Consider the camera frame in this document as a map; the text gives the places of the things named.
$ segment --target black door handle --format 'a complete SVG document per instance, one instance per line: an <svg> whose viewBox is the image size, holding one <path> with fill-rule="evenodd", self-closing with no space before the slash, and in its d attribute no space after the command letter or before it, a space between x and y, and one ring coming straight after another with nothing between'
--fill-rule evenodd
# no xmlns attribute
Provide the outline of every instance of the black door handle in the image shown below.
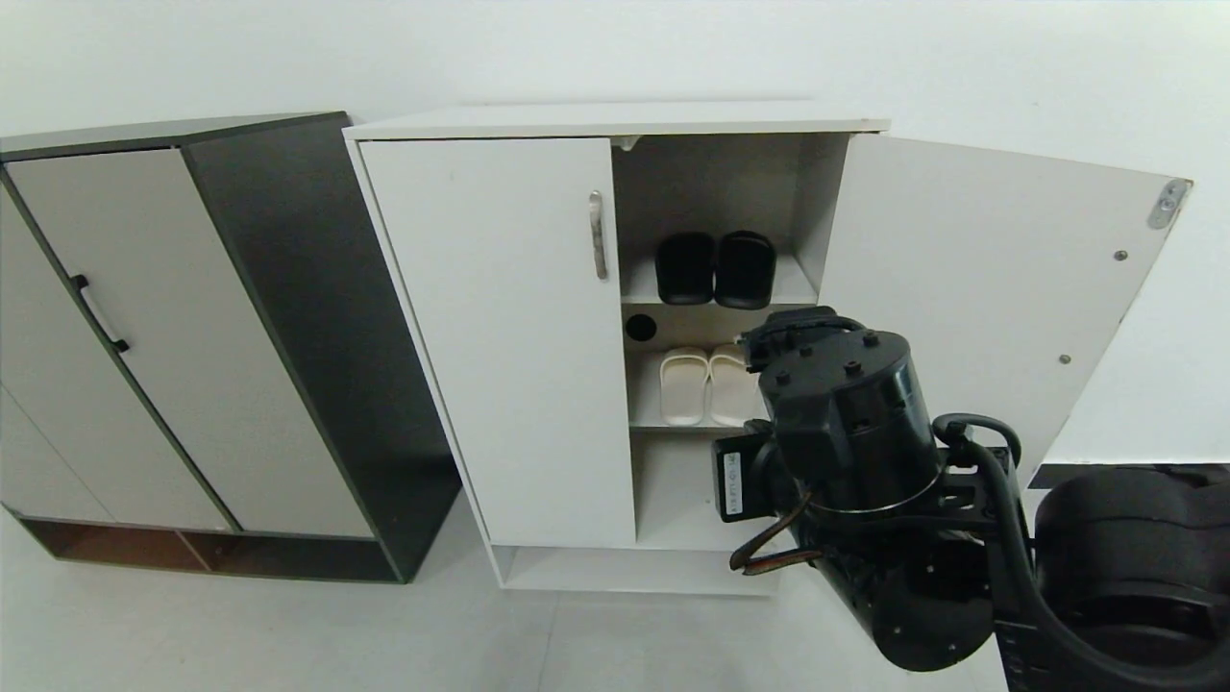
<svg viewBox="0 0 1230 692"><path fill-rule="evenodd" d="M102 333L107 337L107 340L111 342L111 348L114 349L117 354L123 354L124 352L132 349L128 340L123 338L112 338L111 334L107 333L107 327L103 326L103 321L98 318L98 310L95 305L90 304L90 299L85 295L85 289L90 286L90 279L86 278L84 273L79 273L70 275L69 283L73 284L73 289L76 290L77 296L81 297L81 304L84 304L86 311L90 312L90 317L98 324L98 329L102 331Z"/></svg>

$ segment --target white cabinet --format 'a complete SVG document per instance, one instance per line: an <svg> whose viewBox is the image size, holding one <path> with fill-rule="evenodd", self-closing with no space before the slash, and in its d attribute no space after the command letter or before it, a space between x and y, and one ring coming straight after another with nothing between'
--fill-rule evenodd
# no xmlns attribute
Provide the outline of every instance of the white cabinet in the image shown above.
<svg viewBox="0 0 1230 692"><path fill-rule="evenodd" d="M745 102L458 107L347 129L504 586L774 590L724 567L768 524L713 508L710 444L736 431L665 427L657 366L776 309L828 304L903 333L930 413L1010 422L1032 473L1165 241L1177 209L1155 205L1188 182L887 128ZM768 309L662 304L658 242L740 229L777 248ZM656 329L616 331L637 315Z"/></svg>

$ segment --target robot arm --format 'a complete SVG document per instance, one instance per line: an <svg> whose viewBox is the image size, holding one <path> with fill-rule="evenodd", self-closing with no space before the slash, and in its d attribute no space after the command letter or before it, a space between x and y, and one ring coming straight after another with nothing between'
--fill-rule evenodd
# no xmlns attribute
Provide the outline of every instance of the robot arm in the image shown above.
<svg viewBox="0 0 1230 692"><path fill-rule="evenodd" d="M1016 434L973 414L932 424L905 338L813 307L740 343L771 420L715 442L716 505L779 520L732 569L814 567L907 670L954 665L995 632L1014 692L1230 691L1226 479L1082 477L1050 492L1031 541ZM798 548L756 557L781 531Z"/></svg>

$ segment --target gray floor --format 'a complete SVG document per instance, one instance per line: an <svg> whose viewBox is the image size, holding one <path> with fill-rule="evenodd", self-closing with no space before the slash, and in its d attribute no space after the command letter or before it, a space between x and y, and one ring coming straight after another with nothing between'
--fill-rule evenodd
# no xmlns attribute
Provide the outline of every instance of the gray floor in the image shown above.
<svg viewBox="0 0 1230 692"><path fill-rule="evenodd" d="M0 687L1000 692L998 654L907 675L795 568L776 599L502 592L464 503L411 586L57 563L0 525Z"/></svg>

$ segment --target cabinet door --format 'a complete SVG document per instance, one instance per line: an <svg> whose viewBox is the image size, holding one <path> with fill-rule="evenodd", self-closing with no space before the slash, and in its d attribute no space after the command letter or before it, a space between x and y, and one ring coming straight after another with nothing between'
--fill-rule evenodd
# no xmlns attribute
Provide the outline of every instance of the cabinet door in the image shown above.
<svg viewBox="0 0 1230 692"><path fill-rule="evenodd" d="M0 381L116 521L226 530L77 309L5 187ZM20 457L5 456L5 465Z"/></svg>
<svg viewBox="0 0 1230 692"><path fill-rule="evenodd" d="M2 388L0 499L28 517L114 521Z"/></svg>
<svg viewBox="0 0 1230 692"><path fill-rule="evenodd" d="M1027 479L1161 250L1149 216L1171 181L854 135L820 301L909 339L932 417L1014 427Z"/></svg>
<svg viewBox="0 0 1230 692"><path fill-rule="evenodd" d="M10 163L124 364L248 531L371 536L175 149Z"/></svg>
<svg viewBox="0 0 1230 692"><path fill-rule="evenodd" d="M364 141L360 151L491 541L632 545L609 143ZM605 279L593 191L605 200Z"/></svg>

